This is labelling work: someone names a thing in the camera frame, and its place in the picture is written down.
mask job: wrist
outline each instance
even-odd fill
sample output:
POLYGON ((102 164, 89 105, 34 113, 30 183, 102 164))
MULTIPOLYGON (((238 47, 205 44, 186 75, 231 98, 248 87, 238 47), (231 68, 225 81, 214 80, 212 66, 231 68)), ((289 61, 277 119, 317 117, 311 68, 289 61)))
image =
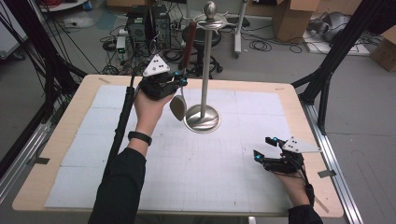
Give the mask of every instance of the wrist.
POLYGON ((151 137, 156 125, 157 125, 157 122, 138 121, 134 130, 138 133, 143 133, 143 134, 151 137))

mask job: vertical metal pole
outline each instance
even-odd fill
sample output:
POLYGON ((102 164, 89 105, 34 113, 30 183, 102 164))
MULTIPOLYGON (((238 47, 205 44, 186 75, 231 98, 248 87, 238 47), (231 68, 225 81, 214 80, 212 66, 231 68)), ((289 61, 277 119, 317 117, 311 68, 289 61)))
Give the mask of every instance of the vertical metal pole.
POLYGON ((205 110, 206 110, 207 83, 209 80, 210 50, 212 49, 212 35, 213 35, 213 31, 211 30, 205 31, 205 57, 204 57, 204 71, 202 78, 201 119, 205 117, 205 110))

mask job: white device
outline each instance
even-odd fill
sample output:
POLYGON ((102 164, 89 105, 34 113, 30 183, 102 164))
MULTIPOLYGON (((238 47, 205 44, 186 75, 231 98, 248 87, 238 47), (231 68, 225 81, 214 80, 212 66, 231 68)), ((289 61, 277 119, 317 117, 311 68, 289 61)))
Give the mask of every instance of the white device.
POLYGON ((305 141, 293 136, 286 142, 285 145, 283 145, 282 148, 295 153, 321 152, 320 147, 312 146, 312 144, 306 143, 305 141))
POLYGON ((143 72, 143 77, 154 76, 163 72, 169 72, 170 70, 171 68, 163 61, 160 55, 156 54, 143 72))
POLYGON ((117 53, 119 55, 120 61, 125 62, 128 60, 125 36, 117 37, 117 53))

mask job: black pole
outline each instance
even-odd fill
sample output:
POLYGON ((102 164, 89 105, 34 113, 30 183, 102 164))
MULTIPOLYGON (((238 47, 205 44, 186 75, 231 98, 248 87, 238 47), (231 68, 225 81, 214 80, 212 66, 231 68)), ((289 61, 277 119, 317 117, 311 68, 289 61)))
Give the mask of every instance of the black pole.
POLYGON ((363 0, 320 67, 313 74, 291 83, 294 88, 309 83, 304 92, 299 95, 300 100, 308 105, 312 105, 321 92, 318 126, 322 134, 326 134, 326 109, 332 75, 387 1, 390 0, 363 0))
POLYGON ((120 146, 122 144, 122 138, 125 134, 126 125, 128 123, 129 116, 131 114, 132 106, 134 105, 134 77, 135 71, 131 77, 131 84, 126 88, 124 103, 120 113, 119 123, 115 130, 116 135, 114 136, 113 145, 111 145, 110 152, 108 153, 106 167, 103 173, 103 179, 110 175, 110 165, 113 159, 119 154, 120 146))

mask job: smartwatch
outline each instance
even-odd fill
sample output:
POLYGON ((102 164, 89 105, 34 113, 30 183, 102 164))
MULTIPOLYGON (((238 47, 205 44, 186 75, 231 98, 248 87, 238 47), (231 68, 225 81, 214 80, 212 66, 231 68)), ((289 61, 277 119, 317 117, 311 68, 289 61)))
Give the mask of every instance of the smartwatch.
POLYGON ((145 141, 148 143, 148 146, 150 146, 151 142, 152 142, 152 139, 149 136, 147 136, 146 134, 143 134, 143 133, 138 133, 138 132, 129 132, 129 134, 128 134, 129 141, 131 141, 131 138, 137 138, 142 141, 145 141))

